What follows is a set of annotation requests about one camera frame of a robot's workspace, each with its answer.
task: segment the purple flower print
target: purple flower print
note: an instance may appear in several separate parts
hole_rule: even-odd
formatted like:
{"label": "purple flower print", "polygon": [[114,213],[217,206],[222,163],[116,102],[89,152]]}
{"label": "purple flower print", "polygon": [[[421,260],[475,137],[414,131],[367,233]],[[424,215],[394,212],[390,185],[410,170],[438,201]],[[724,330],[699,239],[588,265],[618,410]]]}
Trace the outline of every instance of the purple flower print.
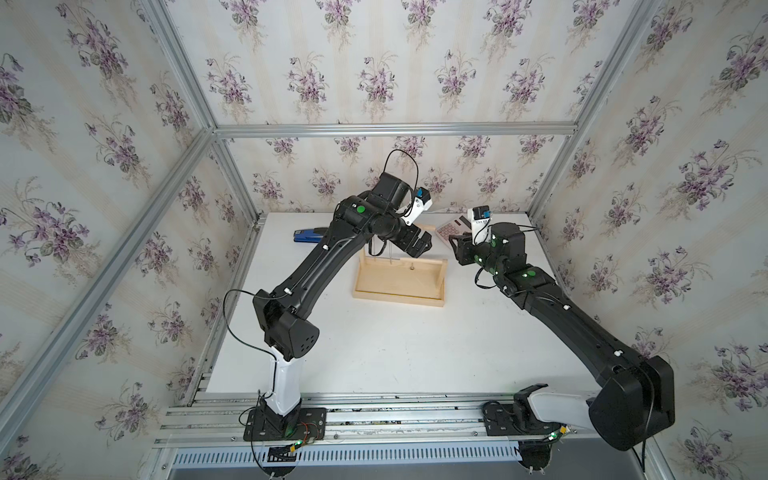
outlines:
{"label": "purple flower print", "polygon": [[448,105],[448,111],[451,111],[462,103],[462,90],[477,75],[477,70],[472,68],[472,61],[477,59],[464,59],[461,51],[453,54],[450,50],[444,59],[443,66],[435,70],[437,82],[440,84],[438,97],[440,106]]}
{"label": "purple flower print", "polygon": [[92,355],[102,357],[99,363],[108,360],[117,363],[118,349],[131,353],[131,338],[112,324],[112,320],[106,314],[109,306],[107,303],[104,313],[96,317],[96,323],[85,333],[85,338],[80,342],[78,351],[74,355],[77,360],[91,358]]}
{"label": "purple flower print", "polygon": [[586,229],[587,226],[584,225],[584,214],[581,212],[581,207],[576,207],[574,211],[565,216],[565,225],[560,232],[560,238],[563,239],[561,248],[564,248],[573,240],[583,240]]}
{"label": "purple flower print", "polygon": [[315,4],[326,13],[323,27],[328,31],[328,41],[335,39],[339,43],[339,51],[342,51],[352,37],[352,26],[349,24],[352,0],[315,0]]}
{"label": "purple flower print", "polygon": [[630,133],[614,147],[616,158],[613,163],[618,163],[620,167],[635,165],[635,154],[642,157],[651,145],[658,144],[667,116],[681,111],[680,107],[673,105],[674,103],[671,101],[661,104],[661,99],[654,95],[650,98],[648,106],[638,108],[634,117],[627,122]]}
{"label": "purple flower print", "polygon": [[219,263],[210,251],[210,239],[201,237],[199,240],[192,241],[192,247],[187,248],[187,252],[192,257],[192,267],[195,270],[202,270],[206,275],[213,275],[214,271],[218,274]]}
{"label": "purple flower print", "polygon": [[595,298],[600,292],[616,293],[619,291],[619,284],[624,283],[618,276],[618,262],[614,260],[613,254],[608,254],[605,258],[596,258],[592,264],[592,273],[588,278],[588,292],[590,298]]}
{"label": "purple flower print", "polygon": [[740,343],[731,343],[728,347],[714,347],[720,357],[719,365],[709,362],[696,364],[694,369],[703,370],[692,386],[704,387],[705,398],[720,404],[723,411],[736,406],[740,412],[747,412],[753,407],[763,409],[768,406],[768,356],[758,348],[750,355],[749,348]]}
{"label": "purple flower print", "polygon": [[196,366],[195,358],[191,356],[181,363],[181,367],[178,370],[171,373],[170,380],[165,384],[165,387],[169,392],[174,393],[176,402],[181,402],[184,394],[187,393],[187,387],[192,383]]}
{"label": "purple flower print", "polygon": [[573,4],[576,17],[573,26],[568,27],[568,40],[576,42],[573,51],[587,46],[594,38],[595,27],[598,20],[605,15],[611,5],[618,5],[620,0],[576,0]]}
{"label": "purple flower print", "polygon": [[276,209],[283,199],[283,187],[274,177],[274,172],[265,174],[253,174],[253,191],[261,194],[261,200],[265,200],[272,210]]}
{"label": "purple flower print", "polygon": [[23,70],[13,55],[3,54],[0,61],[0,123],[8,127],[2,133],[10,137],[18,135],[19,143],[27,150],[31,150],[29,142],[32,134],[37,134],[48,145],[48,149],[54,152],[53,140],[57,134],[50,127],[53,119],[39,118],[37,113],[43,108],[33,106],[25,97],[24,88],[17,83],[18,78],[13,73]]}
{"label": "purple flower print", "polygon": [[322,55],[310,53],[304,62],[298,57],[290,59],[292,65],[288,72],[288,90],[299,94],[296,100],[296,112],[304,114],[310,123],[317,122],[325,108],[320,106],[321,101],[326,100],[325,76],[317,69],[316,62]]}
{"label": "purple flower print", "polygon": [[[16,447],[22,448],[28,440],[28,436],[19,435],[16,437]],[[58,478],[61,467],[56,462],[53,462],[52,465],[46,465],[47,462],[48,459],[46,458],[42,462],[33,463],[31,456],[24,452],[16,452],[13,455],[9,453],[0,467],[0,475],[7,480],[53,480]]]}
{"label": "purple flower print", "polygon": [[314,214],[315,209],[309,205],[302,204],[298,200],[288,200],[288,208],[286,209],[286,212],[294,212],[296,214]]}
{"label": "purple flower print", "polygon": [[730,145],[718,140],[708,152],[694,152],[692,160],[682,164],[680,173],[683,181],[670,184],[659,197],[664,202],[659,213],[665,212],[667,218],[677,219],[680,216],[690,220],[690,209],[704,211],[710,200],[725,201],[726,190],[734,185],[735,173],[739,162],[752,167],[753,163],[762,165],[763,161],[753,156],[755,150],[741,150],[728,153]]}
{"label": "purple flower print", "polygon": [[424,179],[424,187],[429,190],[434,201],[440,200],[445,188],[452,183],[451,172],[444,172],[440,167],[430,167]]}
{"label": "purple flower print", "polygon": [[635,188],[634,182],[627,185],[622,191],[615,191],[611,198],[611,208],[603,216],[603,225],[605,228],[601,235],[612,237],[618,232],[622,225],[631,222],[637,225],[640,220],[640,213],[648,210],[645,205],[638,202],[641,197],[639,188]]}
{"label": "purple flower print", "polygon": [[498,167],[488,167],[483,172],[482,177],[478,177],[475,181],[477,182],[478,187],[480,187],[478,192],[480,198],[484,199],[484,201],[490,200],[493,198],[496,190],[498,190],[502,184],[507,183],[507,174],[506,172],[499,171]]}
{"label": "purple flower print", "polygon": [[515,203],[507,198],[502,198],[498,201],[498,204],[493,207],[491,210],[494,212],[499,212],[501,214],[505,214],[508,212],[519,212],[523,211],[525,208],[518,203]]}
{"label": "purple flower print", "polygon": [[203,192],[197,177],[193,175],[187,179],[184,188],[178,193],[177,199],[181,202],[184,211],[192,210],[192,217],[198,224],[208,223],[207,219],[210,216],[208,202],[205,201],[205,192]]}
{"label": "purple flower print", "polygon": [[371,167],[368,169],[368,176],[362,182],[366,185],[366,187],[374,188],[376,184],[379,182],[379,175],[381,175],[381,173],[382,173],[381,169],[374,170]]}
{"label": "purple flower print", "polygon": [[246,107],[251,103],[250,85],[245,77],[235,69],[235,64],[240,60],[237,55],[224,55],[221,63],[214,58],[208,58],[205,62],[213,70],[208,71],[208,90],[221,95],[221,110],[224,116],[232,115],[238,124],[248,123],[248,115],[253,110]]}
{"label": "purple flower print", "polygon": [[170,341],[175,346],[184,346],[187,340],[192,340],[192,329],[181,319],[181,305],[167,301],[162,310],[152,312],[153,319],[147,326],[155,334],[155,344],[162,345]]}
{"label": "purple flower print", "polygon": [[664,350],[669,342],[664,339],[663,331],[659,326],[651,330],[638,327],[637,333],[634,334],[635,343],[632,344],[632,348],[637,350],[644,359],[665,354]]}
{"label": "purple flower print", "polygon": [[731,45],[726,55],[730,66],[725,67],[717,78],[712,77],[712,88],[701,96],[702,100],[710,98],[713,101],[713,105],[703,114],[711,111],[721,114],[724,108],[733,107],[733,98],[744,97],[743,89],[750,81],[754,83],[761,72],[768,71],[768,47],[765,39],[765,32],[768,30],[768,23],[765,21],[767,15],[760,19],[751,32],[732,38],[737,43]]}
{"label": "purple flower print", "polygon": [[224,254],[224,258],[227,259],[227,264],[232,271],[235,271],[235,267],[237,267],[237,261],[240,259],[242,250],[240,245],[230,245],[230,249]]}
{"label": "purple flower print", "polygon": [[14,253],[22,253],[27,265],[34,267],[41,257],[51,257],[56,262],[55,275],[76,285],[78,276],[92,277],[101,263],[95,251],[101,242],[85,243],[90,230],[75,223],[77,210],[67,208],[61,202],[46,202],[33,197],[31,192],[41,188],[33,185],[37,177],[27,180],[23,190],[20,180],[14,187],[16,205],[0,208],[2,222],[17,233],[8,235],[8,243]]}
{"label": "purple flower print", "polygon": [[645,60],[637,72],[647,71],[656,64],[661,49],[678,33],[688,31],[694,22],[694,1],[681,0],[679,5],[662,5],[650,21],[651,33],[640,47],[637,61]]}
{"label": "purple flower print", "polygon": [[85,68],[98,67],[101,72],[101,86],[112,101],[116,102],[117,98],[120,98],[130,107],[131,102],[135,104],[137,101],[134,90],[136,79],[125,74],[128,61],[118,51],[120,41],[105,23],[96,19],[82,4],[82,0],[75,0],[73,6],[60,3],[56,7],[59,15],[72,25],[72,28],[67,30],[71,46],[78,50],[80,65]]}
{"label": "purple flower print", "polygon": [[357,150],[360,144],[365,141],[365,137],[336,137],[333,141],[339,145],[339,155],[344,163],[349,165],[357,163]]}
{"label": "purple flower print", "polygon": [[166,281],[175,285],[179,276],[179,269],[176,266],[178,259],[171,259],[170,257],[173,252],[170,245],[166,243],[165,235],[154,232],[152,237],[147,239],[134,263],[141,270],[142,276],[154,272],[155,281],[165,288]]}
{"label": "purple flower print", "polygon": [[[232,203],[233,197],[228,193],[218,194],[216,198],[216,207],[219,209],[219,218],[227,223],[232,223],[237,218],[235,206]],[[235,226],[240,229],[240,224],[235,221]]]}
{"label": "purple flower print", "polygon": [[152,84],[149,89],[154,95],[154,107],[163,121],[163,126],[171,125],[174,128],[174,138],[182,148],[187,148],[192,143],[192,129],[190,128],[190,116],[184,108],[184,100],[167,83],[165,71],[160,75],[160,81]]}
{"label": "purple flower print", "polygon": [[272,155],[277,158],[277,163],[285,162],[290,167],[296,161],[293,144],[299,141],[297,137],[267,138],[265,141],[272,147]]}
{"label": "purple flower print", "polygon": [[588,138],[587,141],[584,142],[584,145],[576,150],[576,153],[574,154],[574,163],[568,171],[568,178],[571,179],[568,188],[578,186],[584,175],[594,173],[595,165],[600,161],[595,150],[597,150],[597,148],[591,138]]}
{"label": "purple flower print", "polygon": [[[408,155],[416,158],[421,157],[424,154],[424,147],[427,146],[427,137],[396,137],[395,144],[392,148],[398,148],[402,151],[408,152]],[[398,152],[397,153],[397,165],[402,168],[403,171],[413,169],[414,165],[408,155]]]}
{"label": "purple flower print", "polygon": [[205,326],[208,327],[208,329],[211,329],[214,327],[214,322],[216,321],[216,315],[219,314],[219,308],[221,307],[221,298],[217,296],[212,296],[210,293],[210,290],[208,290],[208,294],[206,295],[206,298],[208,298],[208,300],[205,301],[207,306],[204,306],[200,310],[200,316],[203,317]]}
{"label": "purple flower print", "polygon": [[530,165],[536,160],[538,151],[547,143],[554,140],[554,135],[522,135],[520,136],[520,153],[518,154],[518,163],[520,168]]}
{"label": "purple flower print", "polygon": [[581,111],[581,106],[587,100],[587,95],[589,95],[589,92],[592,89],[592,84],[598,78],[598,72],[600,71],[600,67],[602,65],[602,60],[596,61],[592,66],[592,70],[589,71],[585,76],[579,78],[579,83],[576,85],[576,88],[574,88],[574,93],[578,96],[578,100],[568,106],[566,115],[571,118],[576,118],[579,111]]}
{"label": "purple flower print", "polygon": [[386,52],[379,60],[365,57],[362,61],[365,67],[360,72],[357,89],[366,93],[366,99],[362,101],[362,111],[368,112],[373,122],[381,121],[384,114],[390,110],[388,102],[395,100],[397,84],[389,63],[396,56]]}
{"label": "purple flower print", "polygon": [[256,51],[262,45],[265,36],[261,33],[257,7],[260,3],[266,3],[266,0],[219,0],[219,3],[225,10],[232,12],[234,29],[240,43],[243,43],[243,40],[248,40],[251,49]]}
{"label": "purple flower print", "polygon": [[514,48],[511,37],[523,32],[523,21],[531,15],[532,0],[489,0],[491,7],[485,20],[493,22],[491,31],[483,37],[480,51],[488,52],[488,63],[502,60],[507,50]]}
{"label": "purple flower print", "polygon": [[529,104],[536,101],[536,94],[544,89],[544,63],[552,57],[542,55],[538,60],[531,62],[529,58],[520,60],[520,71],[515,70],[509,75],[509,82],[504,86],[504,91],[509,92],[509,99],[502,104],[501,113],[507,121],[515,121],[524,113],[528,113]]}
{"label": "purple flower print", "polygon": [[684,301],[685,293],[690,292],[696,273],[712,278],[705,268],[708,265],[686,261],[687,256],[688,252],[683,247],[678,247],[672,254],[659,250],[658,257],[648,259],[651,272],[641,273],[634,278],[637,286],[632,295],[638,296],[640,303],[650,303],[653,308],[657,308],[657,298],[664,305],[671,303],[675,298]]}
{"label": "purple flower print", "polygon": [[573,259],[567,259],[564,262],[558,263],[556,268],[560,280],[563,282],[563,287],[572,292],[576,288],[576,276],[574,275]]}
{"label": "purple flower print", "polygon": [[464,136],[459,141],[456,148],[462,151],[461,156],[456,159],[456,164],[461,165],[464,170],[472,170],[475,165],[480,164],[480,159],[485,156],[485,151],[491,146],[491,138],[485,135],[476,135],[474,137]]}
{"label": "purple flower print", "polygon": [[427,45],[429,39],[432,37],[430,32],[431,28],[434,28],[432,23],[432,16],[435,14],[435,7],[437,7],[438,0],[408,0],[402,1],[402,7],[408,12],[408,24],[406,24],[406,31],[408,32],[408,41],[417,41],[416,50],[419,50],[423,45]]}
{"label": "purple flower print", "polygon": [[107,445],[125,437],[126,432],[134,434],[135,438],[146,435],[149,421],[159,422],[155,401],[147,402],[139,393],[142,386],[139,382],[130,387],[124,383],[118,399],[102,407],[104,414],[101,420],[94,422],[94,426],[109,435]]}
{"label": "purple flower print", "polygon": [[144,159],[136,153],[136,133],[130,125],[124,126],[117,119],[107,123],[105,119],[97,117],[94,117],[94,124],[84,125],[88,136],[98,145],[97,160],[118,167],[123,173],[123,179],[130,181],[134,187],[140,188],[143,185],[149,188],[151,174]]}
{"label": "purple flower print", "polygon": [[538,185],[541,183],[542,178],[544,178],[544,172],[541,172],[538,175],[538,178],[531,180],[531,183],[525,188],[525,191],[529,192],[528,196],[525,198],[526,200],[533,200],[533,197],[536,196],[536,192],[538,192]]}
{"label": "purple flower print", "polygon": [[709,475],[717,480],[727,480],[736,477],[746,480],[742,471],[744,462],[740,459],[742,452],[737,450],[734,445],[721,447],[715,443],[717,436],[726,442],[731,442],[732,433],[727,430],[710,430],[697,422],[690,430],[692,439],[684,441],[677,440],[677,451],[680,453],[680,459],[675,462],[680,465],[683,472],[692,476],[694,474]]}
{"label": "purple flower print", "polygon": [[329,204],[332,203],[336,187],[341,184],[338,174],[329,172],[323,167],[320,169],[313,168],[312,173],[310,184],[317,189],[317,194],[320,198]]}

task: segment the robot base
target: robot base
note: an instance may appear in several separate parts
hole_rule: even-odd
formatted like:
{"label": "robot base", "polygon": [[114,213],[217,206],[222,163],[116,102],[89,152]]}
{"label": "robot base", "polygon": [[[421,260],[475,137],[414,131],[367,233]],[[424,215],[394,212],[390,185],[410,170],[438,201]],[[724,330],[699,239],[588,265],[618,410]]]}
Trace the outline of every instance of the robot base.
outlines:
{"label": "robot base", "polygon": [[265,442],[309,437],[322,440],[326,434],[326,413],[326,409],[302,409],[299,402],[290,413],[281,416],[266,404],[266,400],[261,399],[259,405],[248,413],[243,440]]}

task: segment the wooden stand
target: wooden stand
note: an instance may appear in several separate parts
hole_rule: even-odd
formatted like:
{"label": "wooden stand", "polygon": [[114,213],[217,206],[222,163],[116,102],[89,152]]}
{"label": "wooden stand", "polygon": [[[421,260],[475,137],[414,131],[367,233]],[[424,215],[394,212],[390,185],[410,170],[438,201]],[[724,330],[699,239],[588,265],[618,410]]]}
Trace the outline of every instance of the wooden stand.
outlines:
{"label": "wooden stand", "polygon": [[445,305],[448,260],[369,257],[360,251],[360,267],[352,296],[367,300]]}

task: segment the white table surface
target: white table surface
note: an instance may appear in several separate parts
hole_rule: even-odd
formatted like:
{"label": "white table surface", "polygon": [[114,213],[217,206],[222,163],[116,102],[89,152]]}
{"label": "white table surface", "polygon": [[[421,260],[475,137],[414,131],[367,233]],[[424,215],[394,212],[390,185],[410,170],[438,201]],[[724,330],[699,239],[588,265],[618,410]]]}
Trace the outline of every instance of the white table surface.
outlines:
{"label": "white table surface", "polygon": [[[417,223],[440,225],[453,214],[423,214]],[[283,282],[314,243],[294,243],[293,231],[328,225],[332,214],[269,214],[244,290],[267,292]],[[495,214],[492,222],[530,225],[525,214]],[[526,233],[528,262],[551,274],[534,233]],[[380,247],[378,240],[374,247]],[[388,251],[382,257],[388,257]],[[392,257],[405,257],[397,247]],[[423,258],[448,258],[445,306],[405,305],[352,297],[359,259],[353,257],[317,300],[308,320],[320,329],[303,358],[303,393],[516,392],[534,383],[599,389],[586,367],[543,323],[497,289],[475,286],[477,267],[460,266],[434,237]],[[489,274],[480,283],[492,284]],[[263,331],[252,298],[241,295],[230,327],[262,348]],[[207,392],[267,391],[273,360],[227,335]]]}

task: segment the floral wallpaper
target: floral wallpaper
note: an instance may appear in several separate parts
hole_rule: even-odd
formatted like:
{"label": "floral wallpaper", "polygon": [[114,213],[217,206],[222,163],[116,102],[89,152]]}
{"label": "floral wallpaper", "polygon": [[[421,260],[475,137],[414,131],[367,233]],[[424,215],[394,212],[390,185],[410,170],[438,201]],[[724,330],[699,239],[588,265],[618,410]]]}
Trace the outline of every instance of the floral wallpaper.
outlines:
{"label": "floral wallpaper", "polygon": [[673,366],[676,478],[768,468],[766,35],[765,2],[664,2],[537,219],[574,301]]}
{"label": "floral wallpaper", "polygon": [[[575,119],[635,2],[166,3],[217,122],[302,124]],[[691,3],[660,13],[647,61]]]}
{"label": "floral wallpaper", "polygon": [[[2,399],[200,126],[138,2],[6,0],[0,45]],[[0,478],[134,475],[246,234],[204,158],[2,452]]]}
{"label": "floral wallpaper", "polygon": [[[563,138],[488,137],[238,138],[229,144],[253,201],[263,211],[330,212],[379,181],[393,148],[419,163],[430,211],[526,211]],[[413,184],[413,162],[395,152],[387,171]]]}
{"label": "floral wallpaper", "polygon": [[[28,443],[4,457],[0,478],[24,468],[49,468],[51,479],[136,474],[162,409],[185,400],[247,230],[216,161],[204,158],[24,427]],[[55,254],[41,255],[40,265]],[[25,342],[0,342],[6,380],[20,373]]]}

